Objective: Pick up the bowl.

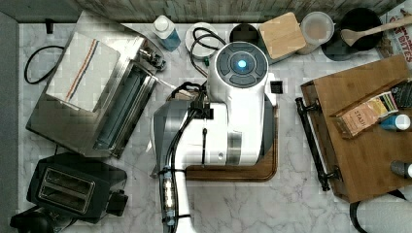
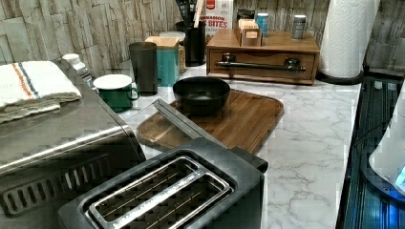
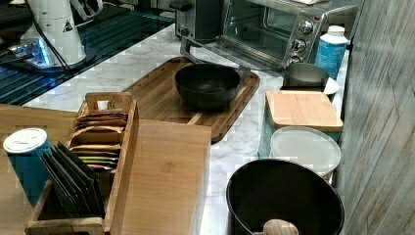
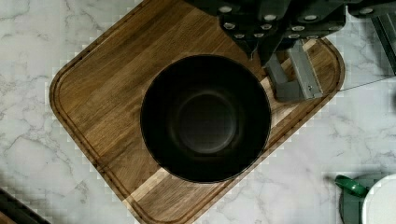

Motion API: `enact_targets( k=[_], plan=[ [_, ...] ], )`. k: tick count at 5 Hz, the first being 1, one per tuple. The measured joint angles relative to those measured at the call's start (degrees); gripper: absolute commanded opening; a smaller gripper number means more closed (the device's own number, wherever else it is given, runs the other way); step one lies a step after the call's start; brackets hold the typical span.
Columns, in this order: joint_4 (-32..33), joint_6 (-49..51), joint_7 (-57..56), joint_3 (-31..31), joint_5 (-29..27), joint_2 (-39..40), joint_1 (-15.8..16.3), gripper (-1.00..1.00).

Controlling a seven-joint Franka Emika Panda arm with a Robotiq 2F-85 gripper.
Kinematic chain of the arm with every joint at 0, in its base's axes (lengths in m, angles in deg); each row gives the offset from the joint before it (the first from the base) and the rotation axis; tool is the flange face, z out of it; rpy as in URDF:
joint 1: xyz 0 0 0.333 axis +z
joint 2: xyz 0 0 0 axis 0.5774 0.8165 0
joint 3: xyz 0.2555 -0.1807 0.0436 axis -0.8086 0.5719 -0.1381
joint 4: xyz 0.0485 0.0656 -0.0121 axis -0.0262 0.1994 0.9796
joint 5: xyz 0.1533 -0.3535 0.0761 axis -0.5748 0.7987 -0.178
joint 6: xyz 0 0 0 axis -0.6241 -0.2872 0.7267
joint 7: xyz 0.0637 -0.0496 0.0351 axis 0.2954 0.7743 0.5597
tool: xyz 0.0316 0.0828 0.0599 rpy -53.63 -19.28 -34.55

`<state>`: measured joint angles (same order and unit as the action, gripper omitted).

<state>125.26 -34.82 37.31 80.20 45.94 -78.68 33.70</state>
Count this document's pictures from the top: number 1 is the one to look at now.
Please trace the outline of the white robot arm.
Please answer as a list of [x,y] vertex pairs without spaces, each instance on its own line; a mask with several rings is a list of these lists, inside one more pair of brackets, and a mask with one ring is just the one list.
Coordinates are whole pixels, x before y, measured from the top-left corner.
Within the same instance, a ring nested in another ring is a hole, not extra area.
[[194,100],[174,99],[154,113],[162,233],[196,233],[186,187],[189,166],[253,166],[272,146],[272,103],[265,94],[272,77],[261,49],[229,43],[213,57]]

